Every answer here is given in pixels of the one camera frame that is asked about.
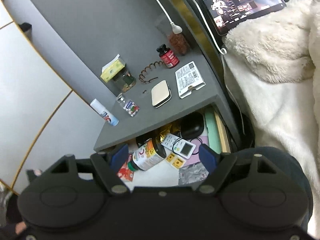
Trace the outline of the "beige compact case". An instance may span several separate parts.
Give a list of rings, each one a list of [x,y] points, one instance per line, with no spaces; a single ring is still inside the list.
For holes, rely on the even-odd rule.
[[[171,99],[171,90],[166,80],[159,82],[151,90],[152,106],[159,108]]]

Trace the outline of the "green flat box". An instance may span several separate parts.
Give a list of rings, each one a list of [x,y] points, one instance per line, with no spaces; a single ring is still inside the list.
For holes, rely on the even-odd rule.
[[[204,118],[206,121],[206,127],[208,131],[208,144],[209,147],[216,153],[222,152],[219,130],[216,123],[216,118],[210,109],[205,109]]]

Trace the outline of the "white digital thermometer device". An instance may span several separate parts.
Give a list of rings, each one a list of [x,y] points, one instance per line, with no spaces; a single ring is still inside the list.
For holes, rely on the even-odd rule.
[[[161,142],[161,145],[171,150],[172,153],[177,154],[185,159],[189,159],[196,148],[195,144],[170,133]]]

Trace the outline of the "yellow sachet packets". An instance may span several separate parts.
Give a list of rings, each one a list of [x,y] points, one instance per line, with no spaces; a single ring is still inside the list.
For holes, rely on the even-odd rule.
[[[172,152],[166,157],[165,160],[169,165],[176,169],[182,168],[186,162],[184,158]]]

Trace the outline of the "vitamin C bottle green cap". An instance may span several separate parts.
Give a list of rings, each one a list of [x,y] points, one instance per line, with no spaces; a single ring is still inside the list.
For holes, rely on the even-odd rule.
[[[127,166],[133,172],[138,170],[147,171],[166,157],[167,154],[164,147],[157,139],[152,138],[131,154],[131,160],[128,161]]]

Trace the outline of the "black oval case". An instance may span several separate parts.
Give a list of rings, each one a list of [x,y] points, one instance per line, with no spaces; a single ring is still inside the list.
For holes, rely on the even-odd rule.
[[[203,115],[199,112],[193,112],[184,116],[180,120],[181,137],[185,140],[194,139],[204,131]]]

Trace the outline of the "gold foil packet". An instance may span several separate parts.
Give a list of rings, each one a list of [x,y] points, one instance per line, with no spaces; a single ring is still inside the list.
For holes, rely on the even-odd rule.
[[[162,142],[169,133],[174,134],[178,132],[180,132],[180,125],[178,124],[164,125],[156,130],[156,140],[158,142]]]

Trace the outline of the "small clear pill bottle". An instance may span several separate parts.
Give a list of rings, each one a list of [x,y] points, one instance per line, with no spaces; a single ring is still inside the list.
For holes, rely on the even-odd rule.
[[[130,99],[127,99],[123,93],[120,93],[116,98],[117,103],[120,104],[123,110],[126,111],[128,115],[134,117],[138,111],[139,107]]]

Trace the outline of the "white spray bottle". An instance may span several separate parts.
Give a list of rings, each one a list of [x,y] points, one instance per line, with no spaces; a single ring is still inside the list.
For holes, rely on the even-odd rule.
[[[97,99],[94,99],[90,106],[111,126],[117,126],[119,120]]]

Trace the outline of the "yellow tissue box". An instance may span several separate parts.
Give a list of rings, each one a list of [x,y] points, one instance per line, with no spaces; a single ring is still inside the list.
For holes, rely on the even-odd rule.
[[[121,59],[120,55],[117,54],[112,61],[103,66],[100,78],[104,82],[108,82],[112,78],[114,78],[123,68],[125,68],[125,66],[126,63]]]

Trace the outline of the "grey bedside nightstand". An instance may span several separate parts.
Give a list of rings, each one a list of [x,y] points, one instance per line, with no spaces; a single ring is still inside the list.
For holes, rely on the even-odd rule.
[[[206,85],[199,90],[193,90],[191,95],[180,99],[178,96],[175,72],[191,61],[195,62]],[[125,96],[140,107],[136,116],[129,116],[120,107],[119,103],[115,102],[113,104],[110,111],[119,119],[119,124],[115,127],[109,124],[103,126],[94,146],[96,151],[107,149],[143,135],[208,105],[213,105],[217,108],[235,145],[240,147],[240,126],[234,118],[235,110],[230,107],[231,101],[227,96],[222,79],[200,48],[196,47],[187,55],[180,57],[180,63],[172,69],[166,66],[157,67],[156,70],[148,75],[148,79],[155,76],[157,76],[158,79],[151,83],[143,84],[137,81],[137,83],[125,93]],[[172,98],[163,106],[155,108],[151,103],[151,89],[163,80],[167,81]]]

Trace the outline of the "red supplement bottle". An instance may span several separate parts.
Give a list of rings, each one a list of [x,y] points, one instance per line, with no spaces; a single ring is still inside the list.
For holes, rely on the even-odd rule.
[[[159,53],[159,57],[168,68],[174,68],[179,64],[180,61],[175,53],[165,44],[159,46],[156,51]]]

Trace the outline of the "cream fluffy blanket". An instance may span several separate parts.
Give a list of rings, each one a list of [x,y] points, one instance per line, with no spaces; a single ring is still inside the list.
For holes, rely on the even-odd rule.
[[[308,233],[319,237],[319,0],[286,7],[232,29],[225,82],[247,114],[257,146],[295,157],[313,194]]]

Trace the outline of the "clear bag of red snacks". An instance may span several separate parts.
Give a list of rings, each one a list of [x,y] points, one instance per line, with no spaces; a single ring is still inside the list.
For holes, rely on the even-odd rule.
[[[155,20],[155,27],[167,39],[170,48],[181,56],[186,55],[190,50],[190,45],[183,33],[174,34],[168,19],[164,14],[160,14]]]

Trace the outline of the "tablet with lit screen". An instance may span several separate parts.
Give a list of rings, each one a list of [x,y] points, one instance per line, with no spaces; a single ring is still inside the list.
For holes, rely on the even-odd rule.
[[[283,9],[284,0],[200,0],[220,36],[225,36],[239,23]]]

